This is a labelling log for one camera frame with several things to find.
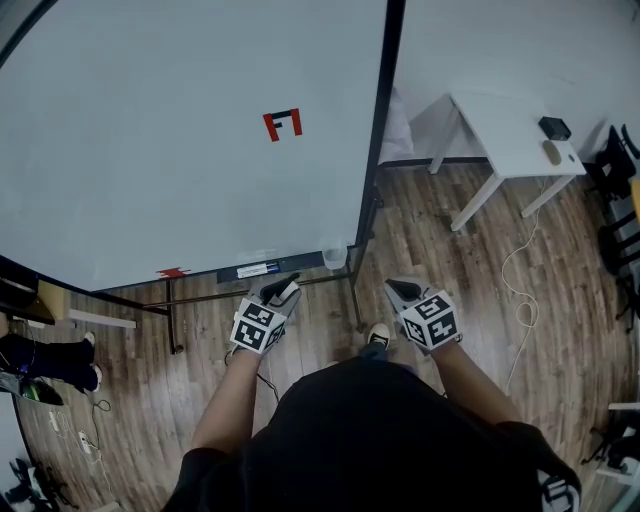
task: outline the wooden floor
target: wooden floor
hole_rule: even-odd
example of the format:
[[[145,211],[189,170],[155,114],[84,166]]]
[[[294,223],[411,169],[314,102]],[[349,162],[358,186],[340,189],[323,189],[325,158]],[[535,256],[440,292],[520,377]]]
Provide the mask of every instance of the wooden floor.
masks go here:
[[[508,181],[461,231],[452,233],[452,217],[488,176],[489,168],[483,165],[445,165],[436,176],[424,168],[381,171],[378,185],[385,208],[377,218],[358,295],[366,322],[391,324],[384,279],[418,275],[446,289],[459,307],[463,346],[504,387],[525,328],[515,320],[519,299],[503,285],[500,269],[531,232],[534,217],[523,220],[519,211],[537,196],[541,182]],[[584,510],[601,511],[620,488],[579,461],[592,447],[589,429],[606,421],[607,404],[635,401],[638,364],[635,342],[625,334],[625,325],[615,321],[622,298],[600,264],[596,229],[603,220],[599,206],[585,199],[585,185],[574,181],[543,207],[535,240],[507,269],[513,286],[528,290],[540,304],[540,320],[511,390],[526,421],[538,426],[578,472]],[[176,294],[205,295],[245,286],[217,286],[213,276],[194,277],[176,283]],[[154,284],[121,295],[152,302],[162,300],[163,291],[163,285]],[[129,511],[157,511],[172,491],[196,422],[224,374],[239,299],[177,307],[176,332],[186,348],[177,356],[169,355],[164,318],[93,299],[74,301],[96,313],[139,321],[139,328],[131,331],[91,326],[98,339],[97,362],[105,374],[97,397],[113,406],[110,413],[97,411],[96,420],[113,495]],[[262,368],[281,394],[302,375],[354,355],[364,342],[354,329],[344,282],[304,288],[292,320],[284,342]],[[35,334],[43,341],[79,341],[86,328],[47,328]],[[392,357],[413,365],[426,382],[441,389],[433,363],[406,341],[392,343]],[[55,387],[69,404],[63,411],[72,429],[84,429],[94,438],[88,400],[64,384]],[[270,390],[261,383],[258,388],[256,429],[275,408]],[[53,407],[22,401],[19,410],[34,456],[71,486],[81,510],[112,501],[100,467],[90,466],[73,441],[54,435],[48,415]]]

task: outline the sneaker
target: sneaker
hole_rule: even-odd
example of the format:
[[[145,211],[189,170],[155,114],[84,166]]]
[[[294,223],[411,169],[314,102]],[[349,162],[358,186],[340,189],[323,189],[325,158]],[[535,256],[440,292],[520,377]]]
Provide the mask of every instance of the sneaker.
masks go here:
[[[382,345],[384,345],[384,349],[388,350],[390,339],[391,334],[389,333],[389,328],[385,324],[376,324],[369,331],[367,344],[381,343]]]
[[[96,389],[90,389],[89,391],[91,391],[92,393],[97,393],[98,391],[100,391],[100,383],[102,382],[102,370],[97,364],[92,364],[91,368],[93,368],[93,371],[96,372],[96,376],[98,377],[98,385],[96,386]]]
[[[96,346],[96,335],[93,334],[91,331],[86,332],[84,334],[84,339],[87,340],[89,343],[91,343],[92,347]]]

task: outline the white table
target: white table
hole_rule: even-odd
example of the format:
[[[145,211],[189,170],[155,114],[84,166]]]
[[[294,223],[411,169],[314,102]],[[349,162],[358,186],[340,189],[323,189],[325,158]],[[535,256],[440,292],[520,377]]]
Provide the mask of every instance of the white table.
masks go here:
[[[547,137],[538,122],[549,113],[540,101],[474,92],[454,92],[450,97],[453,109],[436,145],[436,155],[429,171],[431,174],[438,172],[456,132],[462,129],[461,117],[484,148],[493,168],[491,177],[452,222],[452,231],[464,226],[507,178],[558,177],[540,197],[522,210],[522,216],[528,217],[574,176],[586,173],[570,142],[555,142],[562,156],[560,165],[554,166],[547,158],[542,149]]]

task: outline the black frame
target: black frame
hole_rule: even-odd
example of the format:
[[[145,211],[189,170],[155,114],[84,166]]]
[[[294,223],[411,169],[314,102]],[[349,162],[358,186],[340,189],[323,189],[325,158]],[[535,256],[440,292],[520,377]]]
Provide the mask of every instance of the black frame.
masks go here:
[[[16,32],[11,36],[4,48],[0,50],[0,68],[4,65],[13,50],[18,46],[20,41],[25,37],[29,30],[38,22],[38,20],[57,2],[57,0],[43,0],[38,6],[27,16],[20,24]],[[371,142],[369,144],[369,155],[367,158],[367,170],[365,175],[365,183],[362,194],[362,202],[360,206],[360,217],[358,221],[358,230],[356,234],[356,243],[350,248],[349,256],[346,263],[346,272],[333,274],[326,277],[308,279],[298,281],[299,285],[305,286],[309,284],[325,283],[329,281],[337,281],[341,279],[349,280],[351,290],[351,298],[354,305],[357,329],[362,332],[364,324],[360,312],[360,305],[355,291],[355,285],[362,268],[362,262],[367,250],[369,239],[373,236],[373,225],[375,222],[376,211],[382,207],[382,201],[375,189],[375,173],[378,168],[378,160],[380,158],[380,150],[382,147],[382,139],[384,129],[387,122],[387,112],[391,100],[391,91],[393,88],[393,80],[395,76],[396,63],[398,60],[398,51],[400,48],[400,38],[402,34],[402,23],[404,18],[405,0],[387,0],[386,20],[384,27],[384,39],[382,44],[382,52],[380,59],[380,73],[378,76],[378,90],[376,94],[376,104],[373,115],[373,125],[371,129]],[[351,250],[356,250],[356,257],[351,265]],[[211,270],[207,272],[199,272],[196,274],[188,274],[184,277],[192,277],[194,275],[210,274],[219,272],[223,269]],[[166,301],[154,304],[141,304],[139,302],[130,301],[116,297],[105,291],[89,292],[76,286],[72,286],[48,276],[35,273],[38,279],[49,282],[82,295],[100,299],[106,302],[118,304],[120,306],[130,307],[142,311],[148,311],[167,318],[167,328],[169,332],[169,348],[171,354],[178,354],[184,350],[182,345],[175,344],[175,333],[173,325],[173,307],[180,304],[189,304],[193,302],[202,302],[209,300],[225,299],[230,297],[238,297],[245,295],[249,290],[235,291],[229,293],[220,293],[216,295],[207,295],[203,297],[194,297],[187,299],[173,299],[173,281],[181,278],[171,278],[165,280]]]

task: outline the whiteboard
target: whiteboard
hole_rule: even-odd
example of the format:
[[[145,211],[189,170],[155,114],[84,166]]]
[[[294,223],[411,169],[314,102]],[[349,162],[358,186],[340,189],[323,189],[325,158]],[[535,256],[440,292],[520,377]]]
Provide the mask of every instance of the whiteboard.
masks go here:
[[[353,244],[386,3],[58,0],[0,68],[0,254],[99,290]]]

